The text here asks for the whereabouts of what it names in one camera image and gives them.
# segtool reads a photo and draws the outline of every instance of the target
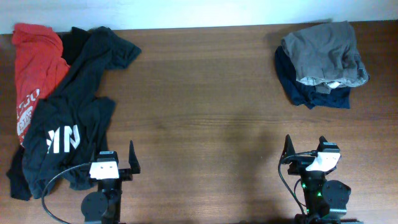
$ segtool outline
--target black cable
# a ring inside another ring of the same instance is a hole
[[[297,184],[299,184],[300,181],[301,181],[301,178],[300,178],[299,180],[297,180],[296,184],[294,185],[294,189],[293,189],[294,195],[296,195],[296,187],[297,187]]]
[[[50,185],[52,182],[54,182],[58,177],[60,177],[62,174],[66,173],[66,172],[68,172],[68,171],[71,171],[71,170],[74,170],[74,169],[83,167],[83,166],[88,166],[88,165],[90,165],[90,164],[91,164],[91,163],[88,162],[88,163],[85,163],[85,164],[80,164],[80,165],[71,167],[71,168],[69,168],[69,169],[66,169],[66,170],[62,171],[61,173],[57,174],[55,177],[53,177],[53,178],[50,180],[50,182],[48,182],[48,184],[45,186],[45,188],[44,188],[44,190],[43,190],[43,193],[42,193],[42,206],[43,206],[45,212],[47,212],[47,214],[50,215],[51,218],[53,218],[53,219],[55,219],[56,221],[58,221],[58,222],[60,222],[60,223],[63,223],[63,224],[71,224],[71,223],[68,223],[68,222],[66,222],[66,221],[64,221],[64,220],[62,220],[62,219],[56,217],[53,213],[50,212],[50,210],[47,208],[47,206],[45,206],[44,197],[45,197],[45,195],[46,195],[47,188],[49,187],[49,185]]]
[[[285,161],[286,159],[288,159],[288,158],[290,158],[290,157],[302,156],[302,155],[312,155],[312,154],[313,154],[313,152],[311,152],[311,151],[310,151],[310,152],[299,152],[299,153],[296,153],[296,154],[294,154],[294,155],[287,156],[287,157],[285,157],[285,158],[281,157],[281,158],[279,159],[279,164],[278,164],[278,173],[279,173],[279,177],[280,177],[280,179],[282,180],[282,182],[284,183],[284,185],[285,185],[285,187],[287,188],[287,190],[289,190],[290,194],[293,196],[294,200],[297,202],[297,205],[300,207],[301,213],[302,213],[303,215],[305,215],[304,209],[303,209],[303,207],[301,206],[301,204],[300,204],[299,200],[297,199],[296,195],[292,192],[292,189],[289,187],[289,185],[287,185],[287,183],[286,183],[284,177],[282,176],[282,173],[280,172],[280,165],[282,165],[283,161]]]

